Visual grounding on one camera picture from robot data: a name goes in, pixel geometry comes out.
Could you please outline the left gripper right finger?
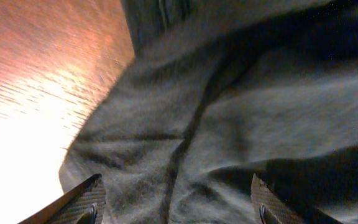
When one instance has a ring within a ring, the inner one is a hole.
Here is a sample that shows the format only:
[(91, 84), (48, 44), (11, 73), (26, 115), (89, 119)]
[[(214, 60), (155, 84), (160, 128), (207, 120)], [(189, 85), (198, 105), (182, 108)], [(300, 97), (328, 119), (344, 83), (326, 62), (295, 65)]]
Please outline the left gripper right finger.
[(258, 224), (342, 224), (282, 182), (254, 174), (251, 201)]

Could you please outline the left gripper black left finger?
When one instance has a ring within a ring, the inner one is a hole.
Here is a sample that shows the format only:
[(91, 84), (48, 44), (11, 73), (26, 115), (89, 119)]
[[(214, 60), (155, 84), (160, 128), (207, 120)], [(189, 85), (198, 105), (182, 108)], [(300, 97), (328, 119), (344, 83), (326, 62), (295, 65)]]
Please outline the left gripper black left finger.
[(19, 224), (101, 224), (105, 204), (103, 178), (95, 174)]

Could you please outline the black Nike t-shirt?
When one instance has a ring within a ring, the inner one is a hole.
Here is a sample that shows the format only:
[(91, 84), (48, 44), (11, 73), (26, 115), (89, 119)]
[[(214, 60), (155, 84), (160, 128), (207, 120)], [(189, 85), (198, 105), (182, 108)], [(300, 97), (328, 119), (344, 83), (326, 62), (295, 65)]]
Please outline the black Nike t-shirt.
[(358, 1), (124, 1), (135, 58), (59, 171), (106, 223), (252, 223), (265, 172), (358, 223)]

